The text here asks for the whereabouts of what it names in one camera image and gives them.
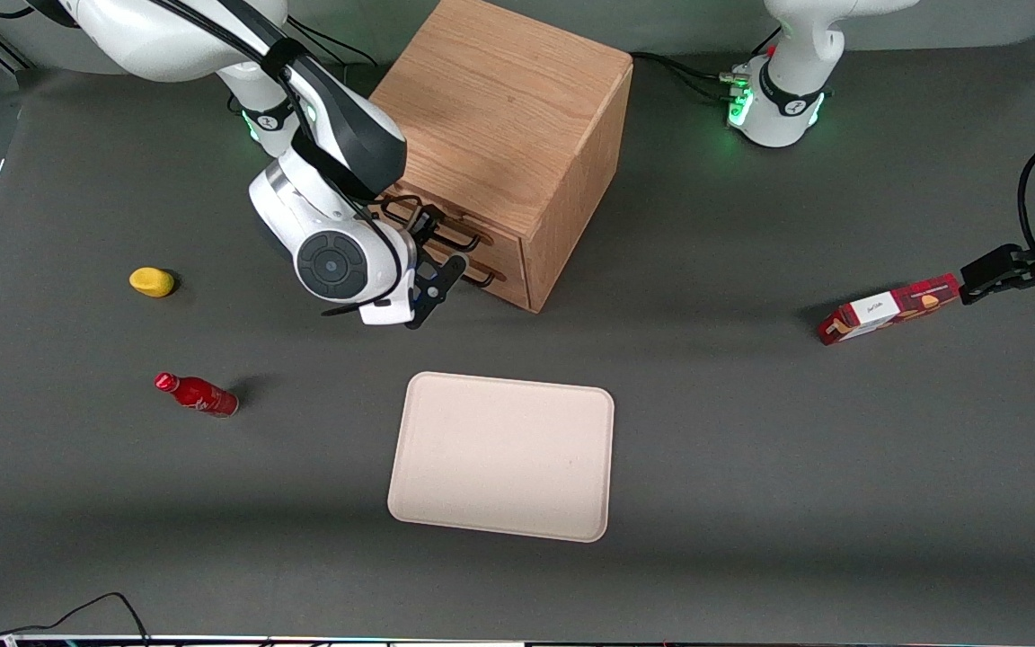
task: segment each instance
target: wooden drawer cabinet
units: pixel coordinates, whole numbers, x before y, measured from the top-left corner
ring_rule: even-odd
[[[442,0],[371,96],[410,151],[387,194],[481,233],[468,274],[493,270],[486,291],[539,312],[613,179],[631,72],[624,52],[483,0]]]

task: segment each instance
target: red bottle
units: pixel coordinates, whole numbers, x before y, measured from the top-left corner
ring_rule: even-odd
[[[238,411],[238,398],[233,392],[219,389],[204,378],[178,378],[170,373],[159,373],[154,385],[173,393],[178,405],[214,415],[215,418],[229,418]]]

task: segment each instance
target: gray tabletop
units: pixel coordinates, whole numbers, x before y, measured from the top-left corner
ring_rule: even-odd
[[[1035,644],[1035,290],[812,332],[1018,240],[1035,41],[850,54],[785,151],[641,63],[545,312],[467,287],[419,331],[317,316],[216,81],[26,84],[0,179],[0,629],[119,589],[156,634]],[[184,290],[135,294],[143,265]],[[180,409],[161,370],[245,408]],[[609,389],[603,539],[392,520],[418,372]]]

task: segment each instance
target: green indicator light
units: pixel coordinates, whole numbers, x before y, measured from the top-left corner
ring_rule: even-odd
[[[735,126],[745,123],[745,116],[748,115],[748,108],[752,105],[752,90],[745,90],[740,97],[734,99],[735,107],[730,110],[730,122]]]
[[[249,128],[249,138],[258,142],[258,133],[255,133],[255,124],[249,122],[249,118],[246,116],[246,111],[242,111],[242,121],[245,121],[246,127]]]
[[[814,116],[808,118],[808,124],[810,126],[817,123],[817,116],[821,114],[821,104],[825,102],[825,92],[822,92],[821,96],[817,98],[817,107],[814,108]]]

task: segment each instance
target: yellow sponge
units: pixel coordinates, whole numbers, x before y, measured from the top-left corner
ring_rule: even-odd
[[[157,267],[140,267],[130,274],[130,287],[148,297],[161,298],[174,291],[174,276]]]

